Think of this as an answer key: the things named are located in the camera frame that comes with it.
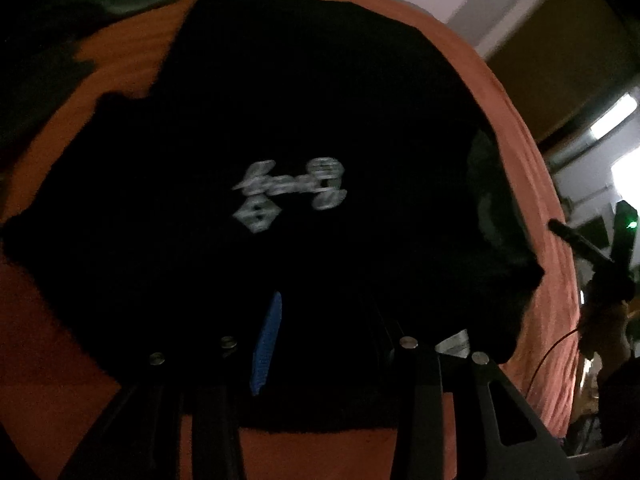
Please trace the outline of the brown wooden door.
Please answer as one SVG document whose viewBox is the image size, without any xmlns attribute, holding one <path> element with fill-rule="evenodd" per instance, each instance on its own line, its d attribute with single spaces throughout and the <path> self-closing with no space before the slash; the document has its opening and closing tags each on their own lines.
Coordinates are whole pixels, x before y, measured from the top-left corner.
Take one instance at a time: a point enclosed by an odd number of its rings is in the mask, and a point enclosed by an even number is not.
<svg viewBox="0 0 640 480">
<path fill-rule="evenodd" d="M 546 0 L 488 66 L 546 152 L 639 73 L 639 49 L 605 0 Z"/>
</svg>

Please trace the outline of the dark jeans pile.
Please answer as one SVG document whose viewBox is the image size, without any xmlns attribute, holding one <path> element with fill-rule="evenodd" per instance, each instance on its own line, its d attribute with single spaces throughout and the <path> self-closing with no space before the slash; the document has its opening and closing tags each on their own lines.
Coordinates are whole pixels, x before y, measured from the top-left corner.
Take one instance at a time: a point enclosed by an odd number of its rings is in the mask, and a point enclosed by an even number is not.
<svg viewBox="0 0 640 480">
<path fill-rule="evenodd" d="M 102 11 L 89 0 L 27 0 L 1 22 L 1 173 L 92 72 L 76 58 Z"/>
</svg>

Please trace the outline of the black sweatshirt with white logo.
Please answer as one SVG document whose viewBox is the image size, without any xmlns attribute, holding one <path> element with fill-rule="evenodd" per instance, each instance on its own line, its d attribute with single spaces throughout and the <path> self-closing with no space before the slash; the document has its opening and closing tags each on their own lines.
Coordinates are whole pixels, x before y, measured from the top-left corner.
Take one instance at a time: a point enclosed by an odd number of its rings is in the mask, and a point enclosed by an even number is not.
<svg viewBox="0 0 640 480">
<path fill-rule="evenodd" d="M 399 339 L 504 363 L 542 274 L 488 117 L 416 28 L 348 2 L 196 0 L 146 96 L 104 94 L 1 230 L 123 384 L 154 354 L 247 425 L 379 427 Z"/>
</svg>

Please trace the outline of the orange fleece bed blanket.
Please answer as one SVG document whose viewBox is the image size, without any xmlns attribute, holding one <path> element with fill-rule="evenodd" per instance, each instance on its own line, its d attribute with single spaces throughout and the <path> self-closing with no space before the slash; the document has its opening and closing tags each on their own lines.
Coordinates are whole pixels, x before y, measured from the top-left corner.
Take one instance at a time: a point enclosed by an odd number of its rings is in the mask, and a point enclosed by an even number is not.
<svg viewBox="0 0 640 480">
<path fill-rule="evenodd" d="M 541 154 L 524 120 L 502 85 L 476 52 L 436 18 L 394 0 L 348 2 L 416 28 L 444 55 L 468 86 L 494 128 L 515 203 L 526 226 L 542 278 L 523 313 L 510 359 L 532 342 L 534 314 L 558 307 L 576 318 L 572 257 L 548 230 L 562 209 Z M 176 0 L 139 13 L 102 11 L 96 31 L 81 40 L 76 58 L 92 72 L 58 108 L 7 174 L 1 174 L 1 229 L 34 200 L 52 165 L 89 121 L 96 102 L 116 92 L 142 98 L 196 0 Z M 446 356 L 480 359 L 497 365 L 521 393 L 506 362 L 495 363 L 472 348 L 467 332 L 435 344 Z M 26 271 L 10 263 L 1 240 L 1 474 L 6 479 L 64 479 L 62 470 L 82 438 L 121 388 L 147 382 L 152 375 L 174 377 L 165 359 L 154 354 L 140 377 L 123 384 L 108 374 L 44 303 Z M 244 479 L 393 479 L 396 417 L 379 427 L 284 431 L 247 425 L 257 398 L 240 411 Z M 442 396 L 445 443 L 454 438 L 454 408 Z"/>
</svg>

